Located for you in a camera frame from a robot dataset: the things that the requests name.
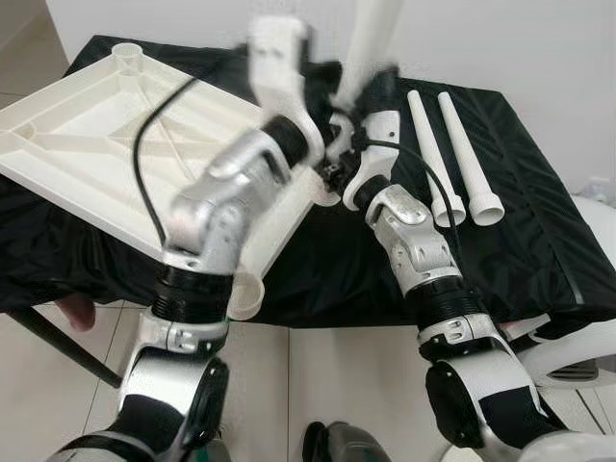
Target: floor tile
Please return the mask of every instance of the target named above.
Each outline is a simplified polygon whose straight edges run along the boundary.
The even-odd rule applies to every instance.
[[[306,426],[345,421],[369,431],[392,460],[435,461],[448,447],[424,389],[415,327],[291,331],[289,461]]]
[[[47,25],[0,64],[0,92],[30,94],[60,79],[67,68],[56,30]]]
[[[539,390],[554,413],[570,429],[601,434],[601,429],[585,407],[576,390],[542,388]]]
[[[132,351],[140,313],[141,310],[122,310],[117,323],[105,364],[120,375],[124,374]],[[117,389],[101,380],[98,381],[96,395],[86,423],[86,433],[106,428],[114,421],[117,412],[117,393]]]
[[[288,354],[288,329],[231,323],[220,357],[231,370],[222,416],[222,438],[232,460],[285,460]]]
[[[77,334],[55,307],[39,311],[104,360],[119,310],[97,313],[91,332]],[[0,317],[0,460],[40,462],[81,435],[97,378],[6,316]]]
[[[616,430],[616,385],[598,387],[595,391],[609,420],[610,430],[614,433]]]
[[[616,393],[616,387],[602,387],[606,390],[612,392],[612,394]],[[593,415],[595,420],[597,421],[597,425],[604,433],[614,434],[614,417],[616,417],[616,407],[612,409],[612,417],[610,420],[610,416],[608,414],[608,409],[610,409],[609,405],[605,405],[602,401],[605,399],[600,399],[598,389],[595,388],[583,388],[578,390],[581,398],[583,399],[586,406],[588,406],[588,410]]]

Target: white pipe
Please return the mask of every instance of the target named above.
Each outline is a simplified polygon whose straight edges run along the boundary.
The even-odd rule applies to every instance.
[[[464,179],[464,186],[469,194],[471,217],[479,226],[495,224],[504,216],[501,200],[490,189],[490,184],[481,169],[481,164],[475,155],[469,137],[464,131],[464,126],[455,111],[449,93],[443,91],[439,94],[439,104]]]
[[[364,86],[383,65],[401,3],[401,0],[356,2],[350,47],[338,91],[332,99],[335,107],[350,111]]]
[[[466,218],[466,211],[462,204],[462,199],[459,195],[453,191],[451,180],[445,164],[443,163],[443,157],[441,157],[441,151],[434,139],[434,133],[430,127],[430,122],[427,119],[425,113],[424,104],[420,94],[416,90],[411,90],[407,94],[408,105],[411,108],[411,115],[413,116],[413,124],[415,125],[415,133],[417,134],[417,140],[420,142],[420,150],[422,151],[422,157],[426,163],[432,167],[436,176],[439,177],[451,209],[453,211],[453,219],[455,224],[458,225],[464,218]],[[434,216],[434,222],[441,227],[449,227],[449,218],[447,216],[447,209],[445,208],[445,200],[441,196],[436,184],[432,181],[430,176],[427,177],[428,185],[430,186],[430,192],[432,193],[432,216]]]

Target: black tablecloth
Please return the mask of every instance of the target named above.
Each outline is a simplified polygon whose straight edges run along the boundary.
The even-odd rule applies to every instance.
[[[94,37],[67,73],[104,58],[122,38]],[[146,55],[249,101],[243,49],[188,48],[137,41]],[[451,182],[465,195],[437,95],[446,90],[487,177],[506,210],[503,221],[459,226],[468,279],[496,321],[549,313],[547,336],[616,317],[616,274],[558,176],[504,96],[447,84],[401,79],[400,100],[418,90]],[[400,141],[419,153],[402,104]],[[430,203],[424,172],[400,154],[400,183]],[[148,304],[157,264],[55,205],[0,178],[0,307],[19,309],[70,292],[100,301]],[[384,325],[412,322],[387,257],[363,218],[342,205],[314,207],[265,278],[253,321],[288,326]]]

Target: white wall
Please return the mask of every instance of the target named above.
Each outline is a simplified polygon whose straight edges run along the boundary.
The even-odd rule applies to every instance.
[[[317,57],[343,57],[354,0],[47,0],[70,60],[92,34],[231,46],[256,13],[318,31]],[[570,191],[616,184],[611,0],[406,0],[392,55],[408,77],[499,90]]]
[[[0,2],[0,49],[45,8],[45,0]]]

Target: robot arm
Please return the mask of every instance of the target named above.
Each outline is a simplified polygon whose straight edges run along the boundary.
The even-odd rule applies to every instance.
[[[486,461],[516,461],[530,442],[565,428],[541,409],[534,384],[465,286],[428,209],[402,187],[383,186],[363,211],[417,313],[439,430]]]
[[[318,168],[346,206],[365,216],[387,252],[417,313],[420,352],[432,365],[426,387],[444,436],[486,461],[506,462],[533,440],[563,430],[543,412],[529,376],[464,284],[429,210],[390,184],[398,151],[369,145],[350,152],[349,131],[357,125],[347,113],[306,108],[298,70],[307,39],[306,27],[289,18],[264,18],[251,29],[250,82],[265,123],[232,143],[176,197],[158,295],[141,318],[118,418],[50,461],[193,460],[214,438],[229,374],[216,353],[226,340],[233,274],[250,223],[273,203],[297,163]],[[362,124],[371,140],[397,142],[397,108],[383,102],[398,95],[384,88]],[[329,122],[340,126],[333,141],[323,132]]]

